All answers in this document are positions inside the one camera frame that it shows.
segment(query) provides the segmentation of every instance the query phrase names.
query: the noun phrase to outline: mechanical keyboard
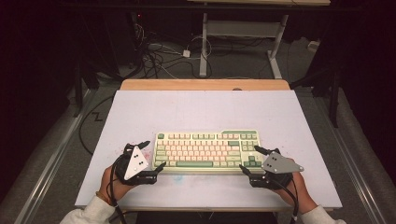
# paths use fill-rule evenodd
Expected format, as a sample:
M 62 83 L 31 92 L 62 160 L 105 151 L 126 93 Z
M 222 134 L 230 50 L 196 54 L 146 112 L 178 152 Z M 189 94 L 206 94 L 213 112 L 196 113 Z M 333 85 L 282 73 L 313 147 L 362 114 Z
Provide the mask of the mechanical keyboard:
M 262 171 L 264 157 L 257 131 L 220 133 L 157 133 L 152 168 L 166 162 L 165 173 L 242 174 L 239 164 Z

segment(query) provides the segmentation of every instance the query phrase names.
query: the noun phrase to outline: person's left hand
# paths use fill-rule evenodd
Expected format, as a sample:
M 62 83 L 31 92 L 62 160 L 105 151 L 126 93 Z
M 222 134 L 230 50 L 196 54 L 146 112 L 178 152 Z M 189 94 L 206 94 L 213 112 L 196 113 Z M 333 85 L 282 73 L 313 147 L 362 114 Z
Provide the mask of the person's left hand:
M 107 201 L 111 203 L 110 197 L 110 177 L 111 177 L 111 167 L 109 166 L 105 169 L 103 176 L 102 176 L 102 183 L 99 189 L 99 192 L 102 193 L 104 197 L 106 197 Z M 114 191 L 114 197 L 118 201 L 120 200 L 130 189 L 133 189 L 136 186 L 129 186 L 129 185 L 123 185 L 118 179 L 113 180 L 113 191 Z

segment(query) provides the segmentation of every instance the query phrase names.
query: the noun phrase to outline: white desk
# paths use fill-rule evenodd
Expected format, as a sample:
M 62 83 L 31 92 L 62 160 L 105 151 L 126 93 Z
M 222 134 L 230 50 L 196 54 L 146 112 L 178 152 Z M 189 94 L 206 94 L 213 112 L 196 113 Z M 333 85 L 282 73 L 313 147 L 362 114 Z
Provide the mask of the white desk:
M 330 0 L 189 0 L 202 2 L 204 4 L 229 3 L 229 4 L 259 4 L 259 5 L 283 5 L 290 7 L 320 7 L 328 6 Z M 258 22 L 258 21 L 212 21 L 204 13 L 202 32 L 202 53 L 200 61 L 200 77 L 206 77 L 207 48 L 206 39 L 208 35 L 230 35 L 230 36 L 252 36 L 252 37 L 274 37 L 275 42 L 272 50 L 267 51 L 268 62 L 271 65 L 274 78 L 281 79 L 279 66 L 276 61 L 277 50 L 282 40 L 289 15 L 284 15 L 280 22 Z
M 301 164 L 309 192 L 325 208 L 341 202 L 294 91 L 118 91 L 76 205 L 88 204 L 104 169 L 127 143 L 151 141 L 163 131 L 259 131 L 263 147 L 278 147 Z M 165 175 L 139 186 L 122 209 L 166 211 L 278 211 L 289 208 L 272 191 L 254 189 L 245 175 Z

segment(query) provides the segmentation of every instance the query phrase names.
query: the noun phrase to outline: sleeve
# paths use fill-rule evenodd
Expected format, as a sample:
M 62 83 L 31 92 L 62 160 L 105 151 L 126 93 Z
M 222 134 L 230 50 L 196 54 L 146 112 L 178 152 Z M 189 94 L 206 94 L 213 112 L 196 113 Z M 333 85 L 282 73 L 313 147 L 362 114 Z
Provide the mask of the sleeve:
M 310 212 L 301 215 L 304 224 L 346 224 L 344 220 L 334 220 L 323 209 L 318 206 Z
M 108 219 L 114 211 L 114 207 L 94 196 L 84 210 L 76 209 L 69 212 L 61 221 L 61 224 L 108 223 Z

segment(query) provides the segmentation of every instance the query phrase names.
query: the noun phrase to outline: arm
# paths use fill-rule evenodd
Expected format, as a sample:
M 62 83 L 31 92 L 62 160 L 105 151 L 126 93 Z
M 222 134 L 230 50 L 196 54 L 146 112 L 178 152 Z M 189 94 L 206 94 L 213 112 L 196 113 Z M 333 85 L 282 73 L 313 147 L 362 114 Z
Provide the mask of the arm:
M 298 196 L 298 204 L 299 204 L 299 213 L 301 214 L 301 219 L 304 224 L 343 224 L 345 221 L 343 220 L 334 220 L 329 214 L 320 206 L 317 205 L 306 189 L 306 185 L 304 182 L 304 178 L 300 173 L 293 173 L 293 180 L 296 188 L 293 183 L 290 182 L 288 184 L 288 190 L 296 196 Z M 294 206 L 293 199 L 286 193 L 283 189 L 274 190 L 286 203 Z
M 76 223 L 108 223 L 108 219 L 113 215 L 115 208 L 111 206 L 110 192 L 108 184 L 110 183 L 111 166 L 107 167 L 102 176 L 102 183 L 90 203 L 84 210 L 76 209 L 68 213 L 61 221 L 62 224 Z M 122 185 L 119 180 L 113 181 L 114 196 L 120 200 L 134 186 Z

